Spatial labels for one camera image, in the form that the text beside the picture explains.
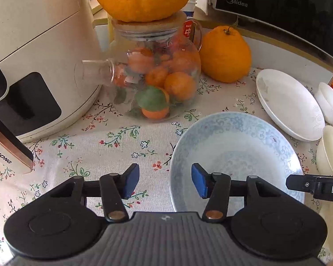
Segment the black clip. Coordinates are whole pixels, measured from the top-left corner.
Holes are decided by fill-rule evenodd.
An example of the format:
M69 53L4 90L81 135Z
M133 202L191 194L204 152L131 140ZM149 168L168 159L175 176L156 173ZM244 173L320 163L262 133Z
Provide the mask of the black clip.
M333 201L333 176L290 175L286 179L286 187L311 193L315 199Z

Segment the green leaf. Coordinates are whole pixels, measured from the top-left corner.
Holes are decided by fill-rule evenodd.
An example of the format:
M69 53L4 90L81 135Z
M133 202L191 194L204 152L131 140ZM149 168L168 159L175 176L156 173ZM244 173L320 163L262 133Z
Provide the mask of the green leaf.
M163 110L168 106L164 92L154 86L147 86L137 92L135 99L139 107L151 112Z
M184 118L189 121L192 121L192 116L190 114L185 115Z
M122 104L127 97L127 92L125 88L117 87L116 97L114 99L114 104L119 105Z

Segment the wooden lid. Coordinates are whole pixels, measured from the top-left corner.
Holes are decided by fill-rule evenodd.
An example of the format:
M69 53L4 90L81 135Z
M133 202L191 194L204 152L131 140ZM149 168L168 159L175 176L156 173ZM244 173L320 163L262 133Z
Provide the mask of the wooden lid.
M186 14L178 11L168 18L152 22L130 22L125 23L119 20L112 20L112 25L118 31L135 33L153 33L176 29L182 26L186 21Z

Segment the tablecloth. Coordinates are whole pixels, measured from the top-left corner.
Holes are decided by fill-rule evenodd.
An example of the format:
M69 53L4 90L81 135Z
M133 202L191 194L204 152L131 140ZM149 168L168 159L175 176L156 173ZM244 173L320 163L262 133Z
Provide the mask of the tablecloth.
M108 100L106 89L102 89L91 109L75 124L26 144L34 155L33 172L20 175L0 164L0 264L12 257L3 233L7 218L76 175L85 180L98 180L104 174L122 173L131 163L138 163L140 181L131 198L124 201L129 214L133 211L172 212L170 161L176 143L190 125L212 113L238 111L256 115L277 127L257 98L258 72L259 69L251 69L248 76L232 84L201 76L193 107L162 123L139 123L119 114ZM318 174L318 141L305 143L282 133L297 153L303 172ZM306 195L305 204L317 212L321 208L321 202L311 195ZM101 206L101 198L88 199L87 207L103 216ZM320 258L326 262L333 256L323 248Z

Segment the bolt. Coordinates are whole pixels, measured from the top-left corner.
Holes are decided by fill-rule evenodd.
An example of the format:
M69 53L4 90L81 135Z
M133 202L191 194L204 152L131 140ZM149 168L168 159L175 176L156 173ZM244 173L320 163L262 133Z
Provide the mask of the bolt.
M206 212L206 217L210 220L218 220L223 217L223 213L218 210L210 210Z
M118 220L122 220L126 215L122 211L112 211L109 213L108 216L111 220L118 221Z

